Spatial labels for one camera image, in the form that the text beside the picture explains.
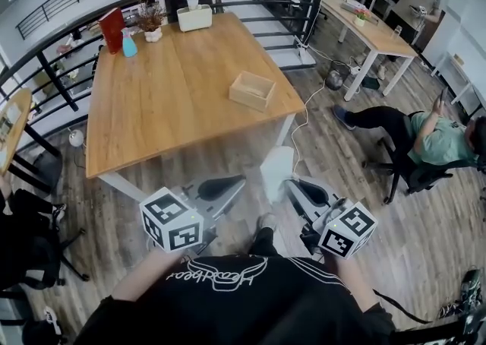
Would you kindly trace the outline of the black office chair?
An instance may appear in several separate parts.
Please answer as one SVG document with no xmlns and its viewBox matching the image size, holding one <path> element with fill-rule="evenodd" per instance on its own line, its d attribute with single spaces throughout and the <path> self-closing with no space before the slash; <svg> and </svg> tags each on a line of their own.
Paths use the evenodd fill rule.
<svg viewBox="0 0 486 345">
<path fill-rule="evenodd" d="M 34 290 L 64 286 L 62 265 L 83 282 L 89 281 L 90 276 L 82 274 L 65 257 L 66 248 L 85 234 L 86 230 L 80 228 L 62 241 L 59 221 L 53 221 L 49 229 L 33 229 L 6 220 L 0 213 L 0 292 L 20 284 Z"/>
<path fill-rule="evenodd" d="M 381 138 L 377 142 L 378 146 L 383 145 L 386 149 L 391 160 L 390 163 L 377 163 L 365 160 L 361 164 L 364 169 L 383 170 L 388 176 L 393 177 L 390 193 L 384 198 L 384 204 L 390 204 L 393 201 L 400 178 L 407 184 L 406 195 L 411 195 L 423 190 L 431 190 L 441 179 L 452 178 L 453 174 L 448 173 L 449 169 L 474 167 L 486 175 L 486 157 L 479 157 L 475 162 L 459 160 L 443 166 L 435 166 L 428 163 L 416 164 L 408 156 L 412 141 L 415 139 L 411 123 L 413 115 L 415 115 L 415 112 L 403 118 L 402 126 L 406 130 L 406 142 L 403 146 L 393 150 L 385 138 Z"/>
</svg>

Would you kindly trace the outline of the small wooden box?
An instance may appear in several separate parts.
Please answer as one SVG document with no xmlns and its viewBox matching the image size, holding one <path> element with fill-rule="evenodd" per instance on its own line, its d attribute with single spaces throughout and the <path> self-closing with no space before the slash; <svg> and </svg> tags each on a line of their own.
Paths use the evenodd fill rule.
<svg viewBox="0 0 486 345">
<path fill-rule="evenodd" d="M 275 81 L 242 71 L 229 87 L 229 99 L 259 112 L 265 112 L 275 89 Z"/>
</svg>

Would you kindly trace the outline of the person's grey shoe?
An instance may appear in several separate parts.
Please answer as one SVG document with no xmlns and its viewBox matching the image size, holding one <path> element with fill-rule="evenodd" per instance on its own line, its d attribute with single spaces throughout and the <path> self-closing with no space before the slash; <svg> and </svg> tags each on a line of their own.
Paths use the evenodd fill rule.
<svg viewBox="0 0 486 345">
<path fill-rule="evenodd" d="M 277 228 L 276 216 L 271 213 L 266 213 L 264 215 L 259 216 L 257 220 L 257 228 L 258 229 L 268 228 L 274 232 Z"/>
</svg>

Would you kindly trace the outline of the person's left forearm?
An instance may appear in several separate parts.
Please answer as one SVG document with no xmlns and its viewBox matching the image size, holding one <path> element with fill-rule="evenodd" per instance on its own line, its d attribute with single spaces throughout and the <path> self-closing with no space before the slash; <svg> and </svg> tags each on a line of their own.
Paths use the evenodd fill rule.
<svg viewBox="0 0 486 345">
<path fill-rule="evenodd" d="M 160 248 L 153 249 L 115 286 L 111 297 L 115 300 L 137 301 L 159 278 L 179 263 L 184 254 L 183 251 L 164 252 Z"/>
</svg>

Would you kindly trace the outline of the white cloth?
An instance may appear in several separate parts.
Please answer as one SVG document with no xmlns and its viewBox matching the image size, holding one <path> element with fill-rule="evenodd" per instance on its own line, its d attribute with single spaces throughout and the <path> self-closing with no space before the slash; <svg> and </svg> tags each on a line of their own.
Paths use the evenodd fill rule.
<svg viewBox="0 0 486 345">
<path fill-rule="evenodd" d="M 267 200 L 273 204 L 282 200 L 283 183 L 293 175 L 294 149 L 287 146 L 273 147 L 260 165 L 262 185 Z"/>
</svg>

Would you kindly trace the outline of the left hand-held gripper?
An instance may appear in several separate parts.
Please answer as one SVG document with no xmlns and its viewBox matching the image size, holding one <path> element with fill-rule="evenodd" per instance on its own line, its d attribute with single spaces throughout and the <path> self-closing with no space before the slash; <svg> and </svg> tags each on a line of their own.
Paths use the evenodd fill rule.
<svg viewBox="0 0 486 345">
<path fill-rule="evenodd" d="M 163 187 L 139 204 L 144 230 L 164 252 L 205 248 L 245 184 L 243 175 L 233 175 Z"/>
</svg>

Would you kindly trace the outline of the person's black printed shirt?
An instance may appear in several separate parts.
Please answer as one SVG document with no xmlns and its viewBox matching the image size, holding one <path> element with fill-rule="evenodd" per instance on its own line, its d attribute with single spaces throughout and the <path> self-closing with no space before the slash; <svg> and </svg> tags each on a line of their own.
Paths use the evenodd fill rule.
<svg viewBox="0 0 486 345">
<path fill-rule="evenodd" d="M 229 255 L 178 264 L 133 302 L 104 299 L 74 345 L 390 345 L 394 329 L 324 264 Z"/>
</svg>

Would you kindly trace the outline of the white desk lamp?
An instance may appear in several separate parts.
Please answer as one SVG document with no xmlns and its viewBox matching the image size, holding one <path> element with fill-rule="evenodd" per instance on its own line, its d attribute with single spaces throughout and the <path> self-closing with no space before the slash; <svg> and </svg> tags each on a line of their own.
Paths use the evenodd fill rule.
<svg viewBox="0 0 486 345">
<path fill-rule="evenodd" d="M 68 140 L 72 147 L 86 147 L 84 133 L 80 129 L 69 130 Z"/>
</svg>

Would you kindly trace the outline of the curved black metal railing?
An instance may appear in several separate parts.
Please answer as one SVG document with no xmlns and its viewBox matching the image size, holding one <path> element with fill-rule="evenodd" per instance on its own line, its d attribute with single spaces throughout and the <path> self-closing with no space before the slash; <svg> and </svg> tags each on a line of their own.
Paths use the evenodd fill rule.
<svg viewBox="0 0 486 345">
<path fill-rule="evenodd" d="M 33 125 L 47 119 L 52 114 L 57 113 L 67 107 L 73 112 L 80 111 L 78 101 L 84 100 L 91 95 L 89 90 L 85 90 L 78 96 L 73 97 L 68 92 L 52 70 L 51 63 L 46 58 L 44 51 L 53 46 L 61 38 L 67 36 L 71 31 L 79 27 L 85 27 L 96 21 L 99 17 L 112 9 L 120 8 L 123 12 L 139 5 L 141 2 L 150 0 L 121 0 L 107 5 L 99 10 L 92 11 L 80 19 L 62 27 L 52 35 L 46 37 L 43 41 L 34 46 L 22 59 L 15 63 L 11 68 L 4 70 L 0 74 L 0 105 L 6 103 L 19 89 L 25 88 L 27 83 L 33 80 L 38 74 L 44 74 L 47 79 L 40 85 L 31 90 L 33 95 L 47 87 L 54 87 L 55 92 L 47 97 L 47 101 L 58 100 L 58 104 L 46 111 L 42 110 L 45 101 L 34 103 L 32 111 L 36 112 L 35 119 L 27 123 L 24 133 L 31 136 L 33 143 L 43 147 L 50 153 L 49 157 L 37 157 L 33 163 L 27 162 L 18 154 L 13 156 L 8 172 L 32 185 L 35 189 L 47 194 L 57 186 L 58 179 L 62 171 L 62 164 L 59 159 L 60 153 L 51 144 L 46 141 L 44 135 L 40 135 L 33 129 Z M 169 17 L 169 22 L 175 22 L 177 18 L 176 10 L 171 4 L 184 2 L 185 0 L 165 0 L 164 8 Z M 257 32 L 256 38 L 270 37 L 290 37 L 290 43 L 281 43 L 279 45 L 268 46 L 267 51 L 271 52 L 275 63 L 283 70 L 297 70 L 314 67 L 312 65 L 303 65 L 297 62 L 297 43 L 305 42 L 310 39 L 315 20 L 320 13 L 320 0 L 202 0 L 203 3 L 212 8 L 213 13 L 217 14 L 225 8 L 242 7 L 242 6 L 261 6 L 267 15 L 246 14 L 241 17 L 242 23 L 269 23 L 275 22 L 276 29 L 270 32 Z"/>
</svg>

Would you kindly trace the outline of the blue spray bottle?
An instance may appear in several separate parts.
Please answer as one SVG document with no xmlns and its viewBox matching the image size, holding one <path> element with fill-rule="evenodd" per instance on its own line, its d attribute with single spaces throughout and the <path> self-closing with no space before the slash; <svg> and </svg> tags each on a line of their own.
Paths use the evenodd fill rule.
<svg viewBox="0 0 486 345">
<path fill-rule="evenodd" d="M 136 56 L 137 46 L 132 38 L 130 30 L 126 27 L 121 30 L 122 34 L 122 50 L 127 58 Z"/>
</svg>

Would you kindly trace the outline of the red book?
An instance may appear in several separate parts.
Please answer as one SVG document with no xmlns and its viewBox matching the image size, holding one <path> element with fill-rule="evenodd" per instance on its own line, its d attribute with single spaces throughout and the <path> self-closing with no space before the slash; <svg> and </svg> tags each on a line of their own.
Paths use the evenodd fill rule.
<svg viewBox="0 0 486 345">
<path fill-rule="evenodd" d="M 122 49 L 122 30 L 125 28 L 122 10 L 120 8 L 111 9 L 98 20 L 98 25 L 109 53 L 116 54 Z"/>
</svg>

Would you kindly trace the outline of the white plastic box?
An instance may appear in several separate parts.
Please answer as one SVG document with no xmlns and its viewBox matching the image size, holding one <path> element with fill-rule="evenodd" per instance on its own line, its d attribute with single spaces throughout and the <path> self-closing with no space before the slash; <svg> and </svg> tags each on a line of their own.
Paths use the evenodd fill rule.
<svg viewBox="0 0 486 345">
<path fill-rule="evenodd" d="M 181 32 L 204 29 L 212 26 L 213 11 L 209 5 L 198 5 L 177 10 L 178 24 Z"/>
</svg>

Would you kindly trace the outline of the person's right forearm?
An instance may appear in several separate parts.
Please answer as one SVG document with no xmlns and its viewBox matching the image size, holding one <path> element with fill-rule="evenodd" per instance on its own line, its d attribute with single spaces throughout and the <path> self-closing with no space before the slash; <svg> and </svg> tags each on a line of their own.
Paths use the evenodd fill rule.
<svg viewBox="0 0 486 345">
<path fill-rule="evenodd" d="M 354 258 L 344 259 L 330 254 L 325 257 L 325 263 L 330 271 L 347 286 L 363 312 L 379 303 Z"/>
</svg>

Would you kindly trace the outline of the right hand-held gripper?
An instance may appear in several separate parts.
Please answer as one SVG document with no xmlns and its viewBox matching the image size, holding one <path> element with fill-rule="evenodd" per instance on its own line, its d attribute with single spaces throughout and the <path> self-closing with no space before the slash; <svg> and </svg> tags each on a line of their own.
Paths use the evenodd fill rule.
<svg viewBox="0 0 486 345">
<path fill-rule="evenodd" d="M 334 190 L 318 179 L 286 182 L 286 192 L 298 215 L 307 221 L 300 239 L 311 255 L 320 251 L 351 258 L 378 225 L 361 202 L 353 204 L 348 198 L 337 199 Z"/>
</svg>

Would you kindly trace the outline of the green black sneaker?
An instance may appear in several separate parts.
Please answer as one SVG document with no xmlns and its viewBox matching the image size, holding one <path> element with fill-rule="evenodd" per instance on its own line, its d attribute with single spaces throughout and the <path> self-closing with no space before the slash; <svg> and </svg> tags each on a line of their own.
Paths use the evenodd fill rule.
<svg viewBox="0 0 486 345">
<path fill-rule="evenodd" d="M 479 307 L 482 303 L 481 271 L 473 267 L 465 273 L 462 279 L 459 308 L 462 312 L 469 312 Z"/>
</svg>

